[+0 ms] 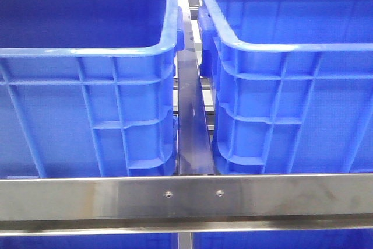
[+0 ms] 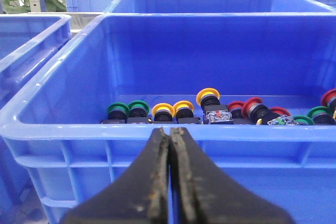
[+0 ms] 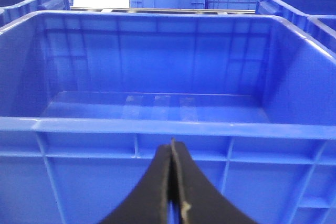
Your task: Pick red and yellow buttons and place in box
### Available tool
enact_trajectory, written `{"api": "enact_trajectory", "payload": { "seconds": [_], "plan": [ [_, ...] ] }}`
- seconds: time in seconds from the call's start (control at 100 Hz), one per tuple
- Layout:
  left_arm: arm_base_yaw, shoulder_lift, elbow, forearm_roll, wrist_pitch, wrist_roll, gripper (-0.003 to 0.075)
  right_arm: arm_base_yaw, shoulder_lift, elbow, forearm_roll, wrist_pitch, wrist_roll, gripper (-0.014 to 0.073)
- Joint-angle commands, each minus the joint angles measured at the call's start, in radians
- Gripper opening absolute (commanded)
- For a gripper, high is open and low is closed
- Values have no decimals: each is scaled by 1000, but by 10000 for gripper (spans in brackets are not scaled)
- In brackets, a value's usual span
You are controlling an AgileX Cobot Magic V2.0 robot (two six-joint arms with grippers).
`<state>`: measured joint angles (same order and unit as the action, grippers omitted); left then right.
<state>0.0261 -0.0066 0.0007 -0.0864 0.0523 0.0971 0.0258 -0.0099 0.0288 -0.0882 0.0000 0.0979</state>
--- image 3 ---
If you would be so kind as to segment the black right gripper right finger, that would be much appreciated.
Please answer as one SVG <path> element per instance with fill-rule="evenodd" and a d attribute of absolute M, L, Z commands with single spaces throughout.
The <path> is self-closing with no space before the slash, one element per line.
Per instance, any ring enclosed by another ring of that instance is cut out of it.
<path fill-rule="evenodd" d="M 171 141 L 171 199 L 177 223 L 256 223 L 207 179 L 183 142 Z"/>

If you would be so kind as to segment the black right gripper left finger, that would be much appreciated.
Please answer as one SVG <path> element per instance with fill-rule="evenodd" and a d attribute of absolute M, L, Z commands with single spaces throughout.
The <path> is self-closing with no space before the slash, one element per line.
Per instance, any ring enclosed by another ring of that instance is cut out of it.
<path fill-rule="evenodd" d="M 160 145 L 134 189 L 100 223 L 167 223 L 171 157 L 171 146 Z"/>

